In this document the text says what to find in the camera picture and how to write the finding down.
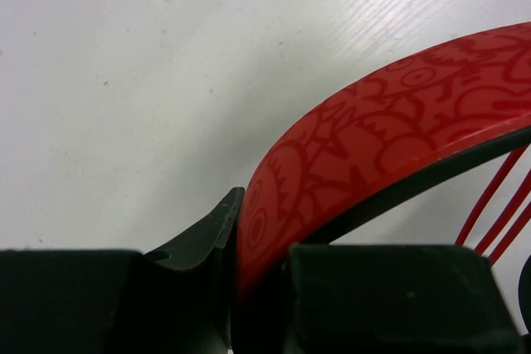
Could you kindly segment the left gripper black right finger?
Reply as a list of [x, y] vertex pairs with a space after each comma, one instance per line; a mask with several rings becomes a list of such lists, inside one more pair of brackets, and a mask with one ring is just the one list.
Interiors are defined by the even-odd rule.
[[520, 353], [488, 260], [453, 245], [296, 245], [285, 353]]

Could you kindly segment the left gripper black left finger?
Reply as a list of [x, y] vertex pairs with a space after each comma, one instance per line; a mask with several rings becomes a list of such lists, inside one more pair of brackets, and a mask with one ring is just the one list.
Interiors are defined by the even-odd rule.
[[243, 196], [147, 253], [4, 250], [2, 352], [226, 352]]

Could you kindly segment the red headphones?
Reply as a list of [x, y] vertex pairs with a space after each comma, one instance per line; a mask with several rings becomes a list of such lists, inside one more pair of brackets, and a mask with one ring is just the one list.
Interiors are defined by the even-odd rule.
[[326, 99], [255, 170], [238, 221], [240, 299], [305, 240], [328, 242], [530, 141], [530, 25], [447, 41]]

